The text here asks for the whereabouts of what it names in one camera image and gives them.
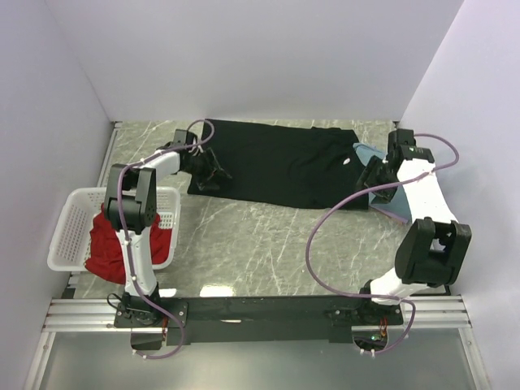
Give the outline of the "black t shirt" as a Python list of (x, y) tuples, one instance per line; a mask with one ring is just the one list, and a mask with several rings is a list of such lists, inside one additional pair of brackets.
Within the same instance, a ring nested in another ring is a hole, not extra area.
[(212, 197), (326, 209), (356, 192), (365, 168), (352, 130), (212, 119), (202, 135), (231, 176)]

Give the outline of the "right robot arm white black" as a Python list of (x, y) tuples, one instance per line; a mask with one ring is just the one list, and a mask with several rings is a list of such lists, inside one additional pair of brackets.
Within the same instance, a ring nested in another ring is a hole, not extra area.
[(398, 128), (388, 134), (385, 158), (373, 156), (357, 181), (378, 203), (388, 204), (403, 188), (411, 226), (398, 247), (394, 267), (373, 279), (370, 296), (357, 303), (357, 316), (374, 324), (393, 305), (426, 288), (452, 285), (457, 280), (472, 232), (459, 223), (440, 189), (430, 149), (417, 146), (417, 134)]

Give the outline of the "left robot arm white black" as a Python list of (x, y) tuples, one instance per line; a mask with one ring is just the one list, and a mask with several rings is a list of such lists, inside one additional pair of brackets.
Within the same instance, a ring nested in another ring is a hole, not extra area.
[(158, 181), (182, 171), (192, 176), (197, 189), (214, 192), (232, 179), (215, 152), (203, 146), (208, 140), (199, 139), (189, 130), (177, 130), (172, 141), (149, 157), (127, 165), (116, 163), (109, 170), (104, 217), (115, 230), (122, 249), (125, 295), (141, 298), (133, 316), (143, 326), (157, 324), (163, 315), (150, 244), (157, 215)]

